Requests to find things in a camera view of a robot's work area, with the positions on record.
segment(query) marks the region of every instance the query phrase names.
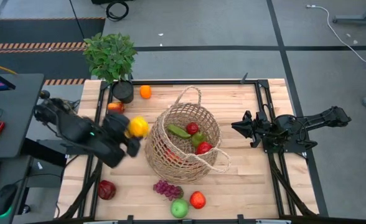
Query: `black plant pot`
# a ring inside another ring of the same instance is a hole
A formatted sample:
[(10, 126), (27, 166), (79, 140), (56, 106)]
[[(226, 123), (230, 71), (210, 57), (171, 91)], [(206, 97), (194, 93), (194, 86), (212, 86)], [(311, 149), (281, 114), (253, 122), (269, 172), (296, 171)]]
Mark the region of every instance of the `black plant pot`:
[(127, 81), (114, 82), (111, 87), (113, 96), (122, 103), (130, 103), (133, 101), (133, 84)]

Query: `potted plant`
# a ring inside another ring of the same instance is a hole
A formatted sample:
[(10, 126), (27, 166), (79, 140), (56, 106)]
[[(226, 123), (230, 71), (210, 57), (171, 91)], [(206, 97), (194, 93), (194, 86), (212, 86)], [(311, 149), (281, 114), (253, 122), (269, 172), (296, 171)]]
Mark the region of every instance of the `potted plant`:
[(131, 83), (133, 42), (128, 35), (109, 34), (102, 37), (101, 33), (91, 39), (84, 39), (88, 47), (84, 51), (89, 63), (89, 71), (99, 79), (112, 83), (111, 91), (122, 103), (133, 100), (133, 84)]

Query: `gray floor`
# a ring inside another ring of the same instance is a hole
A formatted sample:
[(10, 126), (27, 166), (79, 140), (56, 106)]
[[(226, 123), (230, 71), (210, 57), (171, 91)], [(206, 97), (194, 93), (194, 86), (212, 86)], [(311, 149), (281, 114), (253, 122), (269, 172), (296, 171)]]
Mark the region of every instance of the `gray floor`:
[[(89, 0), (73, 0), (78, 17), (98, 17), (104, 9)], [(276, 45), (264, 0), (136, 0), (120, 22), (106, 21), (104, 34), (129, 34), (138, 47), (185, 45)], [(288, 46), (340, 45), (326, 25), (326, 13), (306, 4), (326, 7), (335, 14), (362, 14), (366, 0), (273, 0), (283, 41)], [(72, 17), (66, 0), (9, 0), (0, 17)], [(335, 25), (344, 41), (366, 45), (366, 26)], [(360, 51), (366, 58), (366, 51)], [(322, 189), (332, 217), (366, 218), (366, 63), (352, 52), (288, 52), (289, 63), (304, 114), (332, 105), (343, 107), (353, 121), (346, 128), (312, 131)], [(140, 52), (135, 78), (285, 78), (279, 52), (190, 51)], [(76, 100), (82, 86), (48, 86), (54, 96)], [(29, 137), (54, 139), (32, 122)], [(44, 192), (46, 197), (38, 200)], [(32, 213), (15, 223), (49, 220), (57, 188), (29, 194)]]

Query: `wicker basket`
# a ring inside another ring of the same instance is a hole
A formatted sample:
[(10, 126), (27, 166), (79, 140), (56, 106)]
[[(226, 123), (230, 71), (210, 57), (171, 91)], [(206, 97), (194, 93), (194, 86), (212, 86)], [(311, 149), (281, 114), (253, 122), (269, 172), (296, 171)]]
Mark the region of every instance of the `wicker basket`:
[[(190, 88), (198, 91), (198, 103), (179, 103)], [(201, 91), (197, 87), (188, 86), (180, 93), (176, 102), (157, 118), (148, 136), (145, 147), (147, 160), (155, 173), (170, 183), (188, 184), (203, 178), (211, 169), (226, 172), (230, 168), (230, 157), (217, 148), (221, 139), (219, 125), (214, 116), (200, 104)], [(185, 129), (190, 122), (196, 122), (200, 131), (206, 135), (207, 142), (213, 145), (214, 148), (209, 152), (195, 155), (196, 148), (191, 139), (181, 139), (166, 129), (169, 124)], [(218, 152), (228, 160), (225, 169), (213, 166)]]

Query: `white cable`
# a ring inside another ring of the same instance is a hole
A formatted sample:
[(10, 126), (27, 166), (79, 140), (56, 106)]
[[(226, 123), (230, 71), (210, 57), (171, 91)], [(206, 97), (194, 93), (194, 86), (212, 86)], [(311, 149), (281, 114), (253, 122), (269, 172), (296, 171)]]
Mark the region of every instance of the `white cable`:
[(329, 13), (329, 11), (326, 9), (326, 8), (323, 8), (323, 7), (321, 7), (321, 6), (315, 6), (315, 5), (306, 5), (306, 7), (308, 8), (308, 9), (311, 9), (311, 8), (317, 8), (317, 9), (322, 9), (322, 10), (324, 10), (324, 11), (326, 11), (327, 12), (327, 25), (328, 25), (328, 27), (330, 27), (330, 29), (333, 31), (333, 33), (335, 34), (335, 36), (338, 38), (338, 40), (341, 42), (341, 43), (343, 43), (344, 45), (346, 45), (346, 47), (348, 47), (350, 50), (352, 50), (353, 51), (353, 53), (355, 53), (363, 62), (366, 62), (366, 60), (364, 60), (351, 46), (349, 46), (348, 44), (346, 44), (344, 41), (342, 41), (340, 38), (339, 38), (339, 36), (338, 36), (338, 34), (335, 32), (335, 30), (331, 27), (331, 25), (330, 25), (330, 13)]

